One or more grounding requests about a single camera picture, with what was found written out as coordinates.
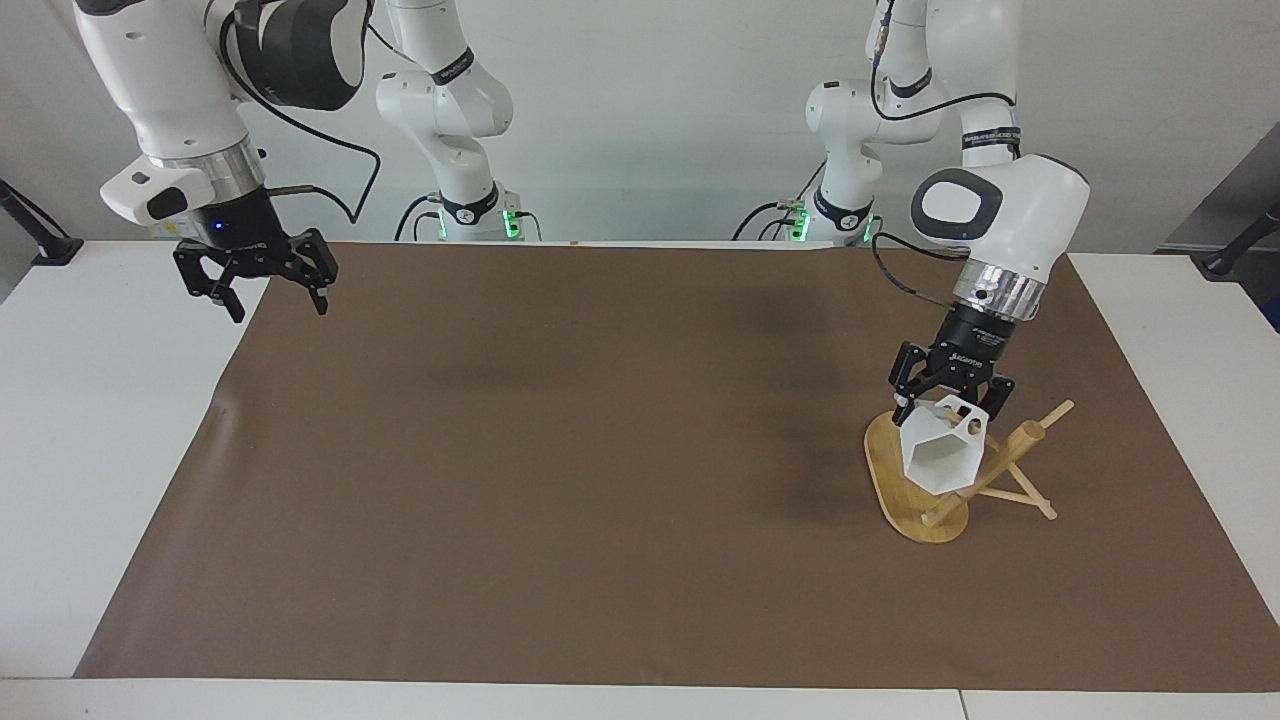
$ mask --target green led light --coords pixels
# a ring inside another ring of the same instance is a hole
[[[883,227],[884,218],[872,215],[872,219],[867,220],[867,229],[863,231],[863,245],[870,245],[872,238],[876,237],[876,233],[878,233]]]
[[[520,223],[516,219],[516,214],[511,210],[503,210],[502,218],[507,222],[507,237],[512,240],[520,237]]]
[[[813,223],[813,218],[809,217],[809,211],[800,210],[800,218],[791,225],[791,240],[794,242],[804,242],[809,237],[810,223]]]

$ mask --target white table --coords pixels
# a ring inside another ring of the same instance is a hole
[[[1071,261],[1280,618],[1280,336],[1183,258]],[[264,284],[237,286],[250,313]],[[242,332],[187,297],[168,243],[90,243],[0,305],[0,678],[20,678],[0,680],[0,717],[1280,717],[1280,693],[65,679]]]

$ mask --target white plastic object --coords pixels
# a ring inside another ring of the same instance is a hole
[[[1018,94],[1018,45],[1024,0],[929,3],[929,59],[951,97]]]
[[[1012,163],[966,172],[996,186],[1000,211],[987,232],[973,241],[922,236],[943,246],[968,246],[972,261],[986,263],[1047,283],[1053,263],[1066,252],[1089,202],[1089,183],[1075,169],[1043,155],[1024,155]],[[929,217],[950,223],[973,218],[969,196],[934,184],[925,196]]]
[[[392,95],[392,87],[398,88],[398,96]],[[393,104],[403,106],[404,119],[388,117]],[[378,110],[388,122],[407,126],[402,128],[407,133],[471,138],[499,136],[515,117],[511,91],[479,61],[443,87],[421,69],[383,76],[378,83]]]
[[[200,158],[244,140],[227,76],[187,3],[138,3],[110,15],[77,10],[76,23],[142,152]]]
[[[163,204],[151,205],[151,201],[168,190],[182,192],[183,208],[157,217],[152,213]],[[116,215],[131,223],[152,225],[173,215],[209,205],[214,201],[214,184],[196,168],[161,168],[143,155],[106,181],[101,193],[102,201]]]
[[[401,50],[428,72],[440,72],[467,50],[454,0],[387,0],[387,14]]]
[[[932,108],[946,100],[941,86],[929,82],[910,97],[899,97],[890,86],[910,87],[929,72],[925,47],[925,0],[899,0],[893,6],[892,31],[881,58],[881,81],[872,87],[865,77],[823,82],[809,94],[805,119],[809,131],[818,136],[827,150],[827,168],[823,172],[822,197],[831,205],[855,211],[874,200],[876,186],[883,174],[879,156],[869,143],[916,145],[938,135],[945,113],[928,113],[906,120],[886,120],[872,105],[872,92],[878,94],[881,111],[891,118],[909,115]],[[874,59],[881,37],[881,23],[887,3],[881,0],[877,22],[873,23],[867,44],[868,60]],[[812,224],[808,238],[819,242],[847,245],[864,229],[864,224],[846,217],[837,225],[818,210],[814,193],[805,197],[805,210]]]
[[[387,76],[378,83],[376,97],[383,119],[399,128],[426,155],[445,197],[467,205],[489,195],[493,190],[489,158],[475,140],[440,132],[430,76],[424,70]]]
[[[952,414],[960,415],[952,423]],[[902,471],[929,495],[972,486],[987,442],[989,418],[977,405],[948,395],[936,404],[916,402],[899,430]]]

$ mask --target wooden stick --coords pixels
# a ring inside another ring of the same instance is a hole
[[[1059,410],[1050,413],[1046,419],[1057,421],[1070,407],[1062,410],[1061,414],[1059,414]],[[924,523],[925,528],[937,527],[947,515],[955,512],[957,507],[973,500],[983,488],[993,483],[996,478],[1009,469],[1011,462],[1020,460],[1023,455],[1027,455],[1042,439],[1044,439],[1043,423],[1027,420],[1021,425],[1018,425],[1018,429],[1009,436],[1009,441],[1001,446],[1000,451],[989,455],[983,461],[977,482],[964,489],[943,495],[937,505],[920,516],[920,521]]]
[[[995,497],[996,500],[1007,500],[1009,502],[1016,502],[1019,505],[1032,505],[1038,506],[1039,503],[1030,498],[1030,496],[1009,492],[1007,489],[992,489],[983,488],[978,492],[983,497]]]
[[[1034,483],[1032,483],[1032,479],[1027,477],[1027,473],[1023,473],[1023,469],[1019,468],[1018,464],[1015,462],[1009,464],[1009,474],[1012,475],[1014,482],[1018,483],[1018,486],[1027,492],[1027,497],[1032,498],[1033,501],[1032,505],[1041,509],[1041,512],[1044,514],[1046,519],[1057,520],[1057,510],[1053,510],[1053,506],[1050,505],[1048,498],[1041,495],[1039,489],[1036,487]]]
[[[1046,430],[1050,429],[1050,428],[1052,428],[1053,423],[1057,423],[1059,420],[1061,420],[1062,415],[1066,415],[1074,407],[1075,407],[1075,401],[1064,400],[1062,404],[1059,405],[1057,407],[1055,407],[1052,413],[1050,413],[1048,415],[1044,415],[1044,419],[1041,420],[1041,427],[1043,427]]]

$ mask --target black mount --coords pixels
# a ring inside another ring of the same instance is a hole
[[[1014,334],[1014,328],[1010,320],[956,304],[928,351],[904,342],[888,375],[893,392],[905,400],[893,411],[893,424],[901,427],[915,410],[915,400],[937,387],[982,407],[995,420],[1014,392],[1014,380],[996,374],[996,360]],[[924,368],[911,377],[922,363]],[[984,386],[986,392],[979,400],[978,392]]]
[[[1208,255],[1192,255],[1201,274],[1210,281],[1229,281],[1236,260],[1268,234],[1280,232],[1280,202],[1276,202],[1226,247]]]
[[[37,268],[60,268],[72,261],[72,258],[84,246],[84,241],[78,237],[58,237],[49,232],[36,215],[22,201],[13,186],[0,179],[0,208],[14,219],[27,234],[36,241],[40,255],[31,261]]]

